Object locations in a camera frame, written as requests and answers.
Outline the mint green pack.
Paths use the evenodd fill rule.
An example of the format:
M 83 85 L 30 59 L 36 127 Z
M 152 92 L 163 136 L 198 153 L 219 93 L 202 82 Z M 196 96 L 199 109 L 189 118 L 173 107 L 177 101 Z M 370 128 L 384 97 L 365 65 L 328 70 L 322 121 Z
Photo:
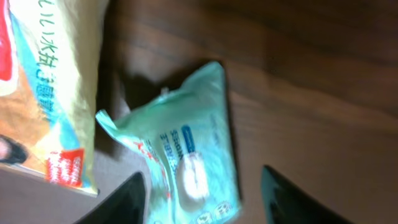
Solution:
M 96 120 L 147 162 L 146 223 L 229 223 L 240 213 L 225 74 L 218 62 L 120 119 L 102 110 Z

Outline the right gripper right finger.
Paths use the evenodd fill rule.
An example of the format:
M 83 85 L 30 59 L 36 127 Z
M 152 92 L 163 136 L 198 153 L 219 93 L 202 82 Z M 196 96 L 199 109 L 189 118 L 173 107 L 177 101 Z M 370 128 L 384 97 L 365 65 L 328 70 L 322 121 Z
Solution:
M 261 192 L 268 224 L 352 224 L 265 165 Z

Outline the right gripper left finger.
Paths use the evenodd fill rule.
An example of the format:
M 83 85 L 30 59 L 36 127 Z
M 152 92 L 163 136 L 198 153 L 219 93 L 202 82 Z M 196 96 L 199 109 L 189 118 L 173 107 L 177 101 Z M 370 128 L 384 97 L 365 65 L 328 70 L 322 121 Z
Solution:
M 144 178 L 137 172 L 76 224 L 143 224 L 145 201 Z

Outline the yellow snack bag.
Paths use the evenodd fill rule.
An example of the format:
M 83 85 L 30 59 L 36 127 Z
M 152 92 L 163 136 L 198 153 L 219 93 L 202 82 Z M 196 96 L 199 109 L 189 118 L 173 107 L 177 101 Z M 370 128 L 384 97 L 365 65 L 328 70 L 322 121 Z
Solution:
M 1 0 L 1 167 L 96 196 L 104 0 Z

